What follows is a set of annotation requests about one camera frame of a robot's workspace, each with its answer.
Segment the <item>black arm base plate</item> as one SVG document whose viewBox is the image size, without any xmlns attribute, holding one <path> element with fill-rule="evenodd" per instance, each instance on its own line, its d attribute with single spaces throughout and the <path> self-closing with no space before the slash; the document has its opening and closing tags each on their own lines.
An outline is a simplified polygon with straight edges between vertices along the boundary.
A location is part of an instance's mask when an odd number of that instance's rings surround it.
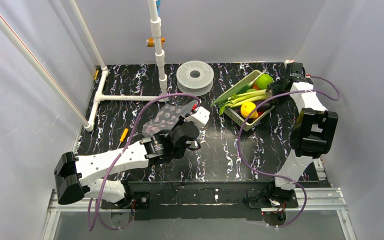
<svg viewBox="0 0 384 240">
<path fill-rule="evenodd" d="M 258 221 L 262 212 L 299 207 L 296 194 L 275 202 L 269 182 L 139 182 L 124 181 L 127 199 L 136 200 L 135 220 L 246 219 Z"/>
</svg>

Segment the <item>clear pink zip top bag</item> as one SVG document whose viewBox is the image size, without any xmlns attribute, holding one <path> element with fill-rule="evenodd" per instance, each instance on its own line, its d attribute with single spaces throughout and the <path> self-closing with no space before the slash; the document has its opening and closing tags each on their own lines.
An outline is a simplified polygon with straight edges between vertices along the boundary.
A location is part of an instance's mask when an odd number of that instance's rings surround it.
<svg viewBox="0 0 384 240">
<path fill-rule="evenodd" d="M 165 104 L 155 117 L 143 124 L 142 135 L 151 137 L 162 130 L 171 130 L 179 121 L 179 117 L 189 114 L 196 103 L 193 100 L 185 105 Z"/>
</svg>

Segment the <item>toy celery stalk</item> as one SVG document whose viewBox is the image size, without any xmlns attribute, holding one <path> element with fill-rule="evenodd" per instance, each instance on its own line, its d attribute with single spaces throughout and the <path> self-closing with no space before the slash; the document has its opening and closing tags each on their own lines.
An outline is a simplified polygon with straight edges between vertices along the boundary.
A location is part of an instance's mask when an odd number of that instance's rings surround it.
<svg viewBox="0 0 384 240">
<path fill-rule="evenodd" d="M 267 100 L 272 96 L 273 96 L 272 92 L 266 91 L 265 89 L 245 92 L 241 94 L 235 94 L 231 96 L 225 104 L 218 107 L 219 115 L 223 114 L 227 108 L 231 108 L 231 109 L 237 108 L 245 102 L 256 102 L 256 101 Z"/>
</svg>

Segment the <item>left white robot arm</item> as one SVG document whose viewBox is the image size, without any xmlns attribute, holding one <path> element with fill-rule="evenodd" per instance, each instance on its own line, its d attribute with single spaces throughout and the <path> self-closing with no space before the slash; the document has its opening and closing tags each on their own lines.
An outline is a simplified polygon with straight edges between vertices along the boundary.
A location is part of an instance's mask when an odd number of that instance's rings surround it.
<svg viewBox="0 0 384 240">
<path fill-rule="evenodd" d="M 120 181 L 109 180 L 110 175 L 181 159 L 199 134 L 194 123 L 185 122 L 145 137 L 126 149 L 80 156 L 72 151 L 63 153 L 53 171 L 57 202 L 69 205 L 83 198 L 100 198 L 119 203 L 129 194 Z"/>
</svg>

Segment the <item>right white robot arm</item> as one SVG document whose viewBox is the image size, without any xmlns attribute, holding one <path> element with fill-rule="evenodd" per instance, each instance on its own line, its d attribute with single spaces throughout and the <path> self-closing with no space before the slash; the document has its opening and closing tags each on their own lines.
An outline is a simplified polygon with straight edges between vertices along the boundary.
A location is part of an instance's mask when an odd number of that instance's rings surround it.
<svg viewBox="0 0 384 240">
<path fill-rule="evenodd" d="M 300 62 L 288 63 L 285 77 L 268 88 L 274 96 L 290 96 L 299 112 L 291 130 L 291 151 L 267 191 L 268 199 L 287 202 L 308 165 L 330 151 L 339 116 L 322 105 Z"/>
</svg>

